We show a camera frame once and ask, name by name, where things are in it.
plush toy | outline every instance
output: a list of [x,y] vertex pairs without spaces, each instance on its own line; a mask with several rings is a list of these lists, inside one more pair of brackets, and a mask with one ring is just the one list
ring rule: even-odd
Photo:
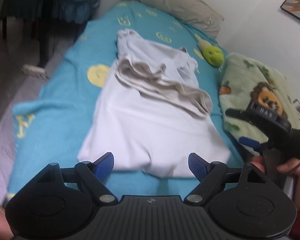
[[201,39],[198,35],[196,35],[196,38],[199,41],[197,46],[205,60],[213,67],[221,67],[224,61],[222,50],[217,45],[212,46],[208,41]]

power strip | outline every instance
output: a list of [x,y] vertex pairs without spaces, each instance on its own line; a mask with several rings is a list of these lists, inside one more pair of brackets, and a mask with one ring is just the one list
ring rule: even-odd
[[37,67],[34,65],[24,64],[21,68],[25,75],[34,76],[37,78],[47,79],[47,72],[44,68]]

black pole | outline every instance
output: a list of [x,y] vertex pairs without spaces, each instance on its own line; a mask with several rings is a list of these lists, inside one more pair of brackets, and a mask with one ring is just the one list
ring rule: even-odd
[[40,43],[39,67],[44,67],[49,60],[49,29],[54,0],[42,0],[41,18],[39,19],[38,36]]

blue bed sheet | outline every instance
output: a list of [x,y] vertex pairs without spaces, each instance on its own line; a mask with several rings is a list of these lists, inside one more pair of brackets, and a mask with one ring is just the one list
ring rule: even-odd
[[[102,75],[106,75],[106,66],[111,66],[116,59],[116,33],[124,28],[136,30],[145,39],[174,48],[187,48],[198,61],[196,76],[199,86],[210,94],[213,101],[211,119],[232,152],[228,165],[242,166],[240,155],[222,129],[218,103],[220,72],[200,56],[194,35],[212,44],[216,41],[154,8],[136,1],[120,2],[101,19],[88,22],[84,33],[66,52],[63,62],[41,89],[36,101],[14,106],[16,160],[9,193],[18,192],[48,163],[58,162],[61,168],[73,167],[77,163],[76,156],[92,124]],[[118,198],[132,194],[180,195],[183,198],[197,184],[196,179],[158,179],[141,171],[113,172],[105,181]]]

lion print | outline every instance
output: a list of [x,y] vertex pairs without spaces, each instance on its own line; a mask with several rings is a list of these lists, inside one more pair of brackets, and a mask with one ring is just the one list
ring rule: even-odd
[[251,98],[254,102],[267,109],[273,110],[283,118],[288,119],[287,113],[284,111],[279,99],[267,82],[258,83],[251,92]]

